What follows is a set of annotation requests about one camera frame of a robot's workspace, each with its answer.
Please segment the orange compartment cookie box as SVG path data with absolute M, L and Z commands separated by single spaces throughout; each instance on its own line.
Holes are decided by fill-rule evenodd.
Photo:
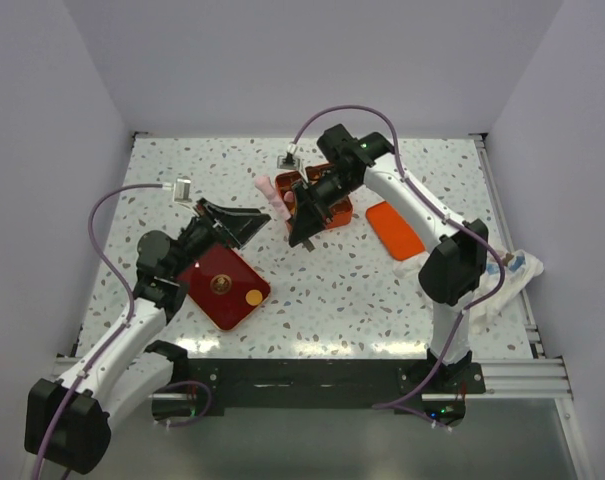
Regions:
M 306 178 L 310 184 L 314 185 L 320 182 L 324 177 L 331 173 L 333 167 L 329 163 L 307 166 L 304 169 Z M 274 177 L 275 188 L 280 198 L 284 202 L 288 211 L 293 215 L 296 211 L 296 203 L 293 196 L 293 185 L 302 179 L 298 171 L 287 171 Z M 326 224 L 326 229 L 336 229 L 348 225 L 353 216 L 353 205 L 348 195 L 338 199 L 337 197 L 324 200 L 328 207 L 331 220 Z

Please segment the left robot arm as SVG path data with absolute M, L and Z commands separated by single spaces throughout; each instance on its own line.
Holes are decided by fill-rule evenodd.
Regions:
M 150 394 L 187 385 L 185 350 L 155 339 L 187 297 L 186 271 L 215 247 L 243 248 L 271 219 L 258 209 L 206 199 L 192 211 L 177 237 L 160 230 L 140 237 L 136 281 L 125 288 L 127 306 L 80 360 L 29 391 L 24 446 L 35 456 L 32 478 L 40 477 L 46 461 L 91 472 L 116 427 Z

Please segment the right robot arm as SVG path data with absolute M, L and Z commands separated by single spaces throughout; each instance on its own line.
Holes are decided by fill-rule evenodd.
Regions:
M 472 358 L 468 311 L 486 270 L 487 226 L 480 220 L 469 222 L 445 206 L 405 169 L 398 146 L 378 132 L 358 139 L 338 124 L 320 136 L 317 146 L 331 168 L 313 184 L 303 180 L 294 184 L 289 245 L 295 247 L 322 232 L 331 219 L 331 207 L 360 187 L 386 201 L 428 253 L 418 281 L 433 303 L 427 351 L 431 365 L 418 386 L 430 384 L 438 392 L 451 392 L 462 382 L 462 369 Z

